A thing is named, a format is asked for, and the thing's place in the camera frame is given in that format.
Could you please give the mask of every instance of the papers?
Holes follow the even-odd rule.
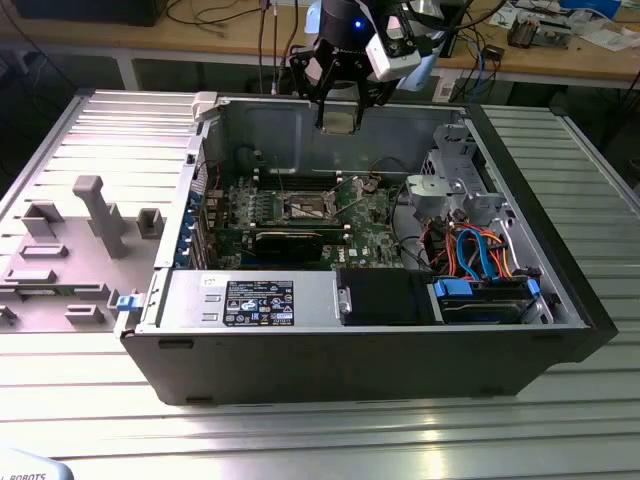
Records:
[[[587,35],[583,35],[582,38],[594,45],[606,48],[612,52],[618,52],[628,47],[640,46],[640,38],[620,35],[619,33],[612,32],[611,30],[598,30]]]

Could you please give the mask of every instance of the robotic end effector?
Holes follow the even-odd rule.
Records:
[[[384,105],[399,80],[420,65],[422,57],[437,54],[442,39],[416,35],[410,19],[418,17],[425,24],[425,15],[415,14],[409,4],[398,0],[322,0],[313,48],[298,50],[289,59],[300,97],[318,105],[317,128],[323,128],[324,104],[332,88],[357,86],[355,132],[366,108]],[[442,33],[441,16],[426,18],[440,27],[435,32]],[[320,70],[315,84],[307,72],[312,64]]]

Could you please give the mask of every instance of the slotted metal surface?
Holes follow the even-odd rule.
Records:
[[[76,99],[49,148],[34,155],[38,165],[2,216],[0,270],[26,233],[20,217],[32,202],[55,202],[65,217],[88,216],[72,192],[79,175],[100,175],[105,200],[124,217],[136,217],[141,208],[159,208],[166,216],[194,132],[192,101],[191,94],[110,91]]]
[[[571,121],[548,110],[484,110],[609,315],[619,328],[640,327],[637,197]]]
[[[545,120],[548,112],[534,112],[532,121],[557,124]],[[517,133],[515,123],[508,122],[510,133]],[[566,129],[551,131],[572,139]],[[523,171],[531,182],[561,182],[549,171]],[[601,189],[608,183],[599,167],[578,172],[563,178]],[[612,222],[607,210],[575,210],[549,207],[569,243],[600,245],[610,223],[625,244],[640,228],[630,209]],[[607,295],[633,293],[616,290],[615,282],[637,282],[638,267],[604,258],[581,262],[600,282],[594,286],[621,333],[585,362],[553,368],[517,398],[173,407],[157,400],[110,334],[2,335],[0,435],[65,461],[80,480],[636,479],[640,305],[637,297]],[[438,366],[425,365],[427,375],[431,368]]]

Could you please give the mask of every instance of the blue latch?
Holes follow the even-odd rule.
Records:
[[[538,282],[536,282],[533,278],[527,280],[527,287],[529,287],[531,295],[533,295],[534,297],[540,296],[540,286],[538,285]]]
[[[119,312],[130,312],[132,310],[139,310],[144,307],[143,293],[135,293],[133,295],[120,295],[116,302],[116,310]]]
[[[434,289],[436,297],[444,297],[445,295],[471,296],[473,290],[468,280],[461,278],[443,278],[436,282]]]

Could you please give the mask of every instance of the label sticker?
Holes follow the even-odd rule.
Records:
[[[224,324],[228,327],[290,327],[293,315],[293,282],[227,282]]]

